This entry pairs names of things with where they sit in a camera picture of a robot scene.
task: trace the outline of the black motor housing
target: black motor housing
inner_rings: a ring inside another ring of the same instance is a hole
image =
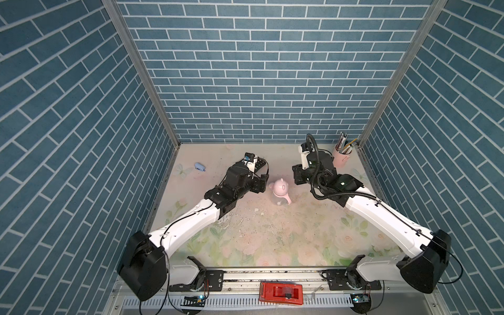
[[[220,210],[219,219],[236,207],[236,202],[246,193],[264,193],[269,175],[262,174],[257,177],[242,161],[229,167],[225,180],[205,193],[205,199],[210,199]]]
[[[133,234],[126,244],[117,273],[140,301],[156,294],[166,282],[164,248],[156,247],[142,231]]]
[[[422,253],[411,259],[406,257],[396,264],[404,281],[422,293],[432,293],[448,266],[451,245],[452,239],[446,232],[438,230],[432,233],[432,241],[421,247]]]

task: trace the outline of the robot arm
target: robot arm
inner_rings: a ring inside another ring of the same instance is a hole
[[[294,165],[296,184],[310,183],[316,199],[331,199],[359,214],[392,239],[404,254],[372,258],[357,256],[347,268],[354,288],[375,280],[406,281],[423,293],[432,293],[449,260],[451,238],[444,231],[433,233],[411,221],[348,174],[338,174],[332,157],[319,151],[311,135],[300,146],[301,164]]]
[[[194,289],[200,287],[205,267],[196,259],[189,257],[178,265],[169,265],[167,260],[198,231],[234,209],[236,202],[247,192],[263,193],[269,171],[260,177],[255,172],[265,164],[265,160],[246,153],[242,160],[227,169],[221,183],[207,191],[194,208],[148,235],[138,231],[130,237],[117,273],[140,301],[149,299],[161,288],[167,272],[171,275],[170,285],[183,283],[191,284]]]

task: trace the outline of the white vent grille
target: white vent grille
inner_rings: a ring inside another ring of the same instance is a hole
[[[180,307],[180,302],[187,303],[183,299],[184,296],[170,297],[171,302],[176,307]],[[157,309],[161,306],[164,300],[164,295],[156,295],[155,297],[142,303],[142,309]],[[140,301],[136,296],[126,296],[122,304],[123,309],[138,309]],[[353,307],[350,299],[350,294],[345,293],[327,293],[318,294],[315,298],[311,294],[306,294],[303,297],[303,305],[284,305],[276,303],[267,303],[259,301],[258,294],[222,294],[210,296],[203,309],[205,310],[236,310],[236,309],[264,309],[277,307]],[[164,309],[172,308],[168,301],[163,306]],[[201,307],[184,307],[185,309],[202,309]]]

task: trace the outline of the floral table surface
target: floral table surface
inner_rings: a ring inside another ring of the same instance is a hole
[[[235,209],[179,248],[174,258],[195,256],[203,265],[213,267],[346,266],[360,254],[397,255],[399,248],[362,217],[331,200],[316,200],[308,184],[294,184],[292,166],[300,163],[297,147],[182,145],[152,229],[190,210],[220,182],[229,166],[245,152],[251,152],[268,161],[269,182],[283,178],[289,183],[292,204],[274,204],[269,188],[263,194],[247,193]],[[332,150],[330,145],[320,147]],[[206,171],[195,169],[196,162],[204,165]],[[371,189],[355,151],[338,172],[351,174]]]

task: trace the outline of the metal frame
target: metal frame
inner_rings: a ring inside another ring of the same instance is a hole
[[[409,66],[413,62],[413,59],[415,58],[417,52],[420,50],[423,41],[429,34],[430,29],[433,27],[434,22],[437,20],[437,17],[445,7],[446,2],[447,0],[433,0],[432,4],[427,9],[427,12],[425,12],[422,23],[418,27],[418,30],[415,32],[415,35],[413,35],[408,49],[404,53],[399,66],[390,79],[389,85],[387,85],[387,87],[385,88],[382,98],[376,105],[373,114],[371,114],[369,121],[364,127],[364,131],[359,136],[358,143],[361,146],[367,141],[369,135],[371,135],[374,126],[378,122],[383,111],[385,111],[385,108],[388,106],[390,99],[396,92],[399,83],[401,83],[401,80],[403,80],[406,71],[408,71]]]
[[[212,295],[222,294],[257,294],[261,281],[288,281],[303,286],[304,294],[329,294],[329,293],[355,293],[355,290],[331,291],[327,280],[324,280],[319,271],[337,268],[334,266],[317,266],[317,267],[229,267],[229,268],[207,268],[207,270],[223,270],[224,280],[222,283],[222,291],[212,292]],[[385,283],[387,291],[397,293],[415,293],[406,282],[388,281]],[[163,287],[156,295],[165,294]],[[112,290],[112,296],[134,295],[130,288],[122,279],[118,279]]]
[[[441,296],[441,293],[436,289],[432,294],[425,294],[425,299],[430,308],[432,315],[449,315],[445,299]]]
[[[163,126],[166,129],[168,136],[172,140],[175,148],[178,149],[180,147],[180,141],[178,140],[177,134],[173,130],[173,127],[171,126],[170,121],[168,120],[166,110],[164,109],[163,103],[159,98],[159,94],[154,88],[154,83],[152,82],[152,79],[149,73],[147,72],[147,68],[145,67],[142,57],[138,52],[137,46],[133,41],[133,38],[128,29],[128,26],[126,25],[124,17],[122,16],[117,1],[102,0],[102,2],[103,5],[105,6],[105,10],[110,16],[112,24],[115,27],[115,30],[117,31],[119,37],[121,38],[121,41],[124,45],[124,48],[126,49],[126,52],[128,53],[128,56],[130,57],[133,63],[133,66],[135,67],[135,69],[137,69],[138,75],[140,76],[140,80],[142,81],[145,90],[147,91],[147,94],[149,94],[152,104],[154,105],[154,108],[156,109],[159,118],[161,118],[161,122],[163,123]]]

